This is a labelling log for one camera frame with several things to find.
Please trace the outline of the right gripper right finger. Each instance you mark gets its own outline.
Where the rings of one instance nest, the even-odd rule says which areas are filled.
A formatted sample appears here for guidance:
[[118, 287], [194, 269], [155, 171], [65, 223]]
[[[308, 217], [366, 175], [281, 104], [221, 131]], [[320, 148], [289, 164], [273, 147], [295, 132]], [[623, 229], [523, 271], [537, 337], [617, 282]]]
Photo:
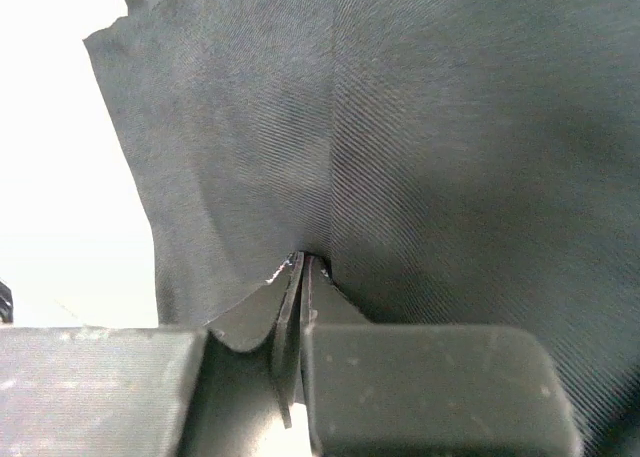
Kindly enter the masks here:
[[309, 257], [301, 358], [317, 456], [579, 456], [554, 363], [529, 333], [368, 321]]

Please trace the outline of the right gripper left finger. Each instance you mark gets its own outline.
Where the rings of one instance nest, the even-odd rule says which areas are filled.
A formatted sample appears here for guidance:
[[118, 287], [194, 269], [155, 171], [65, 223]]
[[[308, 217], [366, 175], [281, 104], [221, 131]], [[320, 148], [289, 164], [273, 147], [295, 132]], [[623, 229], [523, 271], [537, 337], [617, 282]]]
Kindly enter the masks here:
[[5, 456], [300, 456], [304, 256], [206, 327], [1, 329]]

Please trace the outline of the black pleated skirt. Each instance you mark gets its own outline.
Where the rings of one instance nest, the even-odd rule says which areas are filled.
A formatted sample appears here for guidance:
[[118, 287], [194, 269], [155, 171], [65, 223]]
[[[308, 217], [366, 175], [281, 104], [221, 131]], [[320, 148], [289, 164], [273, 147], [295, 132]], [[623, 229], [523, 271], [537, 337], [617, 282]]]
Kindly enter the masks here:
[[306, 251], [378, 321], [531, 332], [638, 454], [639, 0], [125, 1], [85, 46], [161, 322]]

